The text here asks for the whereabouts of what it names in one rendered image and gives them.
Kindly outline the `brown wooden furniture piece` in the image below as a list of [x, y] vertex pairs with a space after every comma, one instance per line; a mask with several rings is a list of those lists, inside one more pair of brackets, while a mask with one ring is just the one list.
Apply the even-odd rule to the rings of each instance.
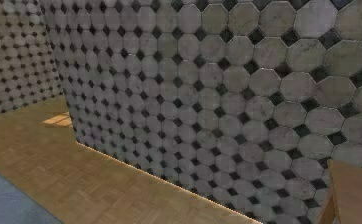
[[362, 224], [362, 168], [329, 160], [330, 187], [316, 224]]

